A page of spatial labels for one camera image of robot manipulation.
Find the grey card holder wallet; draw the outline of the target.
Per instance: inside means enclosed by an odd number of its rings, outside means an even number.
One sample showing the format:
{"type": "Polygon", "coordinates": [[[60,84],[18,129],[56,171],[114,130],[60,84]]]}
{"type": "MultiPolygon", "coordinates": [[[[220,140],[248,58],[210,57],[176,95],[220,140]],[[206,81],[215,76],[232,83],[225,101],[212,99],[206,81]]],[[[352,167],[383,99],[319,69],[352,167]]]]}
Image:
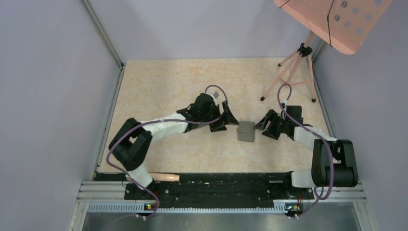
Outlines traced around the grey card holder wallet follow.
{"type": "Polygon", "coordinates": [[[255,122],[239,121],[237,127],[237,140],[243,142],[255,142],[255,122]]]}

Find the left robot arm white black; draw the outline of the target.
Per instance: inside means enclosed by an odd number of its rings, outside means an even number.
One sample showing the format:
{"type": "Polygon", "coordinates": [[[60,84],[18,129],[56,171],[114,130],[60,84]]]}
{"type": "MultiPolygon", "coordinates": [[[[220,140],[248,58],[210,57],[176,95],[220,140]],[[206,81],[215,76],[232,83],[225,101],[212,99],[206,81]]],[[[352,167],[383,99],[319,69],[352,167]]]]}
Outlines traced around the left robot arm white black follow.
{"type": "Polygon", "coordinates": [[[136,181],[136,193],[143,199],[154,193],[153,176],[144,166],[151,143],[174,134],[182,134],[209,125],[211,132],[225,131],[226,125],[238,125],[228,102],[218,103],[213,94],[201,93],[194,103],[168,116],[151,120],[127,119],[108,148],[123,166],[127,177],[136,181]]]}

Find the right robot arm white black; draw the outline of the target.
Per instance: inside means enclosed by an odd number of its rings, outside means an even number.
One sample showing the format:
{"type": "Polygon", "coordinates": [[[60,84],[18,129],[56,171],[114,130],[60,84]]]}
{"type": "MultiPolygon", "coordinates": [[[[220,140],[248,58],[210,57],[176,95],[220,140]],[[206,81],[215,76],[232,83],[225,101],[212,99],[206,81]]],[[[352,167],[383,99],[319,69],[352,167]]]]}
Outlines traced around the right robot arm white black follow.
{"type": "Polygon", "coordinates": [[[353,143],[324,134],[321,130],[303,123],[302,107],[289,105],[277,113],[269,110],[255,125],[264,136],[278,140],[282,134],[312,151],[311,168],[290,172],[289,181],[283,183],[282,192],[295,198],[302,188],[355,187],[358,183],[357,164],[353,143]]]}

